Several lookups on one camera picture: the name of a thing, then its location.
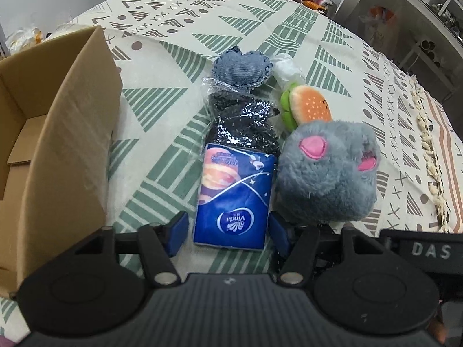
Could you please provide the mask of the blue Vinda tissue pack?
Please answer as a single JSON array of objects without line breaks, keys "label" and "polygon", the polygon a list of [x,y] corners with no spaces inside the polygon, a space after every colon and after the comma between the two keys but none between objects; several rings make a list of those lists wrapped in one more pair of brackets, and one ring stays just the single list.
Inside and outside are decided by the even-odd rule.
[{"label": "blue Vinda tissue pack", "polygon": [[264,248],[277,157],[208,143],[193,242],[224,248]]}]

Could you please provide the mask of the grey plush mouse toy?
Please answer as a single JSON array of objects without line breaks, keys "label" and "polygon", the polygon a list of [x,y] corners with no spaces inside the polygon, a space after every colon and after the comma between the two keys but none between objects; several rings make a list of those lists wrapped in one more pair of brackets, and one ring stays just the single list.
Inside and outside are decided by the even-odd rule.
[{"label": "grey plush mouse toy", "polygon": [[293,224],[361,220],[377,201],[380,161],[375,132],[364,123],[300,125],[279,156],[273,208]]}]

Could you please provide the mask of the black item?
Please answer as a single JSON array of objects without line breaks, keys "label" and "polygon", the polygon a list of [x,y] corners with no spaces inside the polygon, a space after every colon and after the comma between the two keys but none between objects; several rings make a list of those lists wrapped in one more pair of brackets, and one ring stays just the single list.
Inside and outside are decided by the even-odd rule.
[{"label": "black item", "polygon": [[203,78],[202,91],[210,119],[206,143],[280,155],[281,135],[275,126],[279,110],[271,100],[212,77]]}]

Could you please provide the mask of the plush hamburger toy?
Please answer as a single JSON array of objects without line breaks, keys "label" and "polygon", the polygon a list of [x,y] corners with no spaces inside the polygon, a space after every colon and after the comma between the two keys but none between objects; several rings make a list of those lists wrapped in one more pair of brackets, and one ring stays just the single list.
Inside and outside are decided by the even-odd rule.
[{"label": "plush hamburger toy", "polygon": [[332,121],[324,96],[308,85],[290,84],[280,96],[282,122],[289,132],[311,121]]}]

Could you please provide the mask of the white plastic bag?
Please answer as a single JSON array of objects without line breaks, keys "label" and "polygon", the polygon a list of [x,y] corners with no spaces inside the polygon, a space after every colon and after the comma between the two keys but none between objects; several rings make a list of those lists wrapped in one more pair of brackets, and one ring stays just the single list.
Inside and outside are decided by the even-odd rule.
[{"label": "white plastic bag", "polygon": [[289,88],[293,83],[304,85],[302,71],[288,53],[279,53],[271,57],[270,61],[272,63],[272,75],[282,90]]}]

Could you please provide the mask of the blue denim heart cushion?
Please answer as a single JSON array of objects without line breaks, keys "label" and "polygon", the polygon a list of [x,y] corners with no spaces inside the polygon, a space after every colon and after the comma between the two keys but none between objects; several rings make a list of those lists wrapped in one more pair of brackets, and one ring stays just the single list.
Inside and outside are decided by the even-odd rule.
[{"label": "blue denim heart cushion", "polygon": [[223,52],[214,61],[211,74],[219,82],[249,92],[262,86],[272,75],[273,63],[260,51],[243,53],[238,46]]}]

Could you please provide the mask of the brown cardboard box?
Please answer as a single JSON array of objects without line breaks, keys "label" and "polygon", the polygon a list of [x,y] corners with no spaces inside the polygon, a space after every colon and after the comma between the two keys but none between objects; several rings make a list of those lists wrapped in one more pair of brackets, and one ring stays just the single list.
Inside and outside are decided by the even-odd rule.
[{"label": "brown cardboard box", "polygon": [[1,61],[1,296],[106,220],[122,80],[101,27]]}]

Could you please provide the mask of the patterned cream table cloth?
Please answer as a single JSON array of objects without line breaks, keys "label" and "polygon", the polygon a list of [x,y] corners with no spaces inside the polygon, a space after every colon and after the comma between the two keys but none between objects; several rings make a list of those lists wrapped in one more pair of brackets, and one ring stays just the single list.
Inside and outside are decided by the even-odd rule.
[{"label": "patterned cream table cloth", "polygon": [[[415,76],[290,0],[109,0],[45,41],[103,29],[122,80],[105,223],[1,296],[11,346],[440,346],[462,274],[428,273],[382,230],[462,235],[462,142]],[[333,120],[377,137],[377,201],[358,221],[290,225],[290,251],[193,242],[210,119],[202,80],[231,47],[288,53]],[[271,100],[281,150],[282,90]],[[268,215],[274,211],[275,165]],[[174,257],[162,226],[189,215]]]}]

